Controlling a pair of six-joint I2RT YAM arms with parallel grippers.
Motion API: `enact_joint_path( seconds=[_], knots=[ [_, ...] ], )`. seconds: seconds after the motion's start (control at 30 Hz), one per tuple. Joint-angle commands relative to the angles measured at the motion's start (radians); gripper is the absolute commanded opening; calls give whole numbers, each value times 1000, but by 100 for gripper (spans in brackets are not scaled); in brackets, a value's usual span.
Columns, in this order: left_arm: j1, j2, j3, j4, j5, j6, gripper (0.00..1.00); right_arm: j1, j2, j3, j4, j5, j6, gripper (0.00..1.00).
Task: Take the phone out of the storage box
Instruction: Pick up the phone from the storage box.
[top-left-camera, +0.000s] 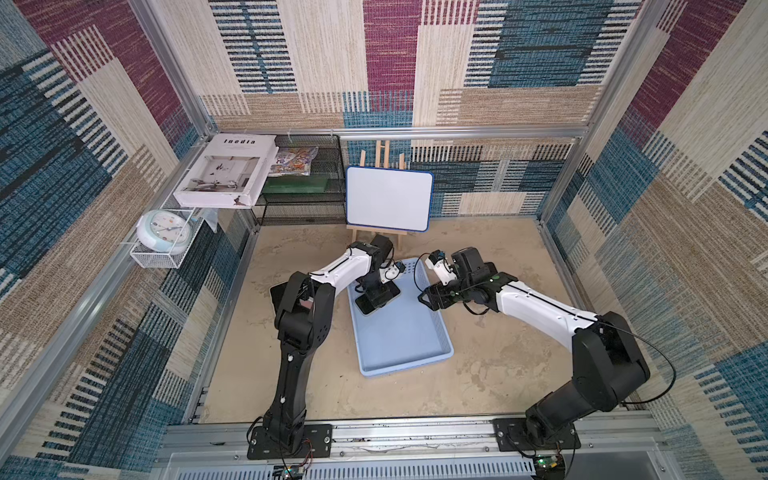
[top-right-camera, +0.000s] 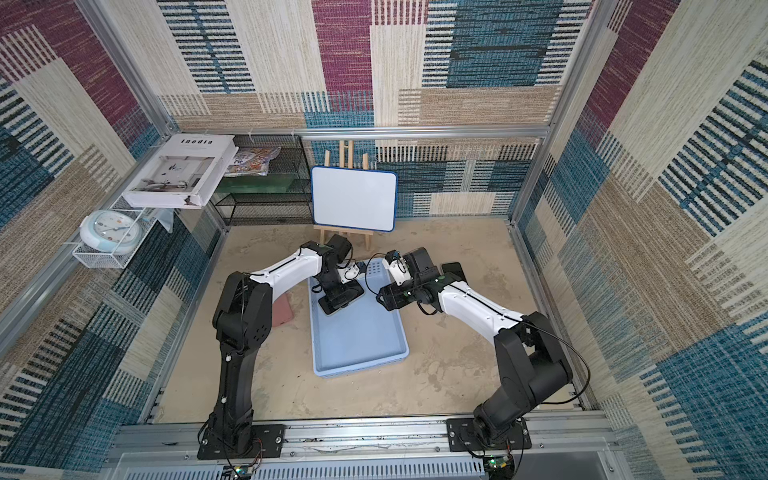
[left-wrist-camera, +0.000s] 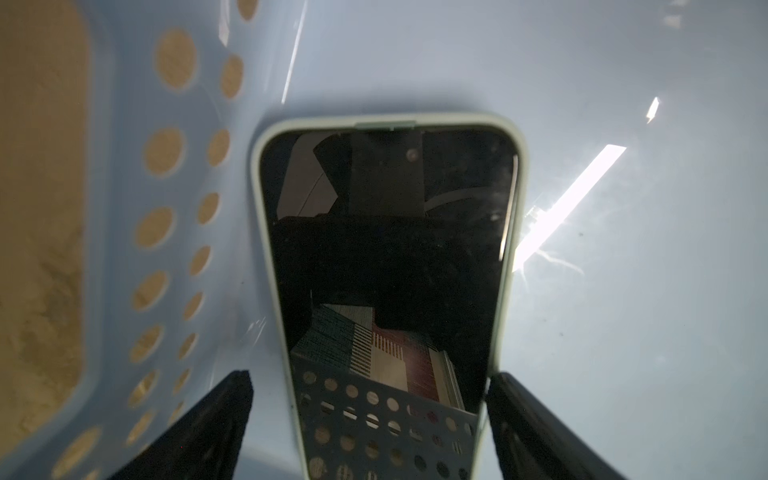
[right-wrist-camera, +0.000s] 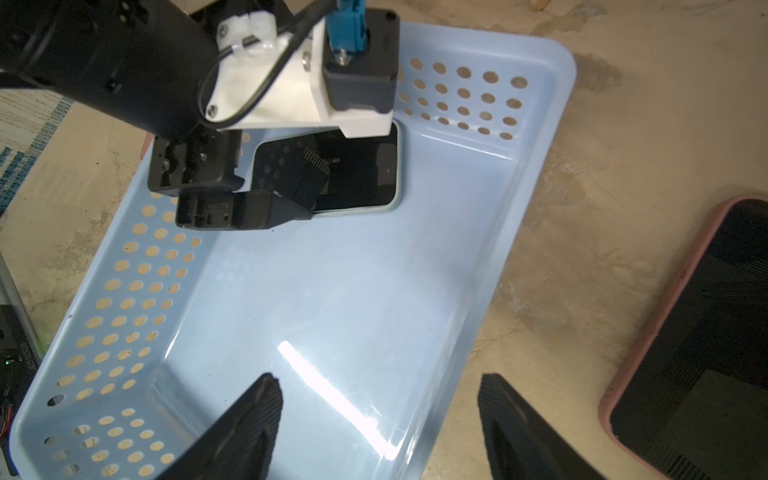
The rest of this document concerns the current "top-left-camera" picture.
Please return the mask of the blue plastic storage basket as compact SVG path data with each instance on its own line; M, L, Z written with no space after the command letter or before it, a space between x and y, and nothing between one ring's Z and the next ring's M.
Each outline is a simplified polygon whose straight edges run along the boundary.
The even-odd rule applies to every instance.
M417 258L404 261L405 273L395 280L400 294L381 309L364 314L347 288L359 369L367 378L421 368L449 359L454 347L442 314L420 303L427 273Z

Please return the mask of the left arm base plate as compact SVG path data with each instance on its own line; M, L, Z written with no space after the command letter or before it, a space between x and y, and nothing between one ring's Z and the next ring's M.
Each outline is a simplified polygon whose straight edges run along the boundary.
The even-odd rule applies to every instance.
M308 424L282 440L262 425L253 427L247 435L248 460L288 460L328 458L331 454L333 426Z

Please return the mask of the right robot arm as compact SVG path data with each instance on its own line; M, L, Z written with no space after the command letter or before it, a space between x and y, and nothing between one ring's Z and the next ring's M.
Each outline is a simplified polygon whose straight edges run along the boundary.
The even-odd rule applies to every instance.
M525 412L523 432L536 448L585 416L613 410L651 377L636 337L615 312L600 315L557 301L485 262L474 247L450 260L436 250L425 266L438 279L418 297L429 309L474 302L527 323L571 353L571 379Z

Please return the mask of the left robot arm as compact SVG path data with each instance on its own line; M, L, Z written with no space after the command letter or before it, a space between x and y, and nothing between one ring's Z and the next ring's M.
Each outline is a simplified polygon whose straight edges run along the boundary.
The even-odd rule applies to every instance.
M330 333L338 294L355 286L355 304L361 313L371 314L400 294L395 280L404 271L394 260L392 241L377 234L369 242L353 242L327 266L295 272L271 288L281 361L274 400L262 426L282 452L294 454L302 447L311 364Z

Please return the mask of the black phone top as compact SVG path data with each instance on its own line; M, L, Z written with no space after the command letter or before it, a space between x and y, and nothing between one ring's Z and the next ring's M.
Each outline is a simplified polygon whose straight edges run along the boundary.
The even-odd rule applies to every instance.
M287 283L283 282L270 288L270 298L274 309L275 317L280 316L280 307L285 293Z

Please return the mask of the black phone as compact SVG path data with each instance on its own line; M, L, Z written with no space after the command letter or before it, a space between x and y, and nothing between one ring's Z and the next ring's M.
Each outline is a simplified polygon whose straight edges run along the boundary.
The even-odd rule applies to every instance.
M369 315L383 308L401 293L400 288L393 282L364 289L354 303L363 315Z
M280 307L285 293L287 283L283 282L270 288L270 298L274 309L275 317L280 316Z

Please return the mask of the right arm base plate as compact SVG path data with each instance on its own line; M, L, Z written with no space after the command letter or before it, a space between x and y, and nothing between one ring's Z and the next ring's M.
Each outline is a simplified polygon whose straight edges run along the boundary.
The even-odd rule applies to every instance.
M499 417L491 420L498 449L501 452L521 450L525 453L545 450L578 450L582 444L575 426L569 424L555 433L534 437L527 430L524 417Z

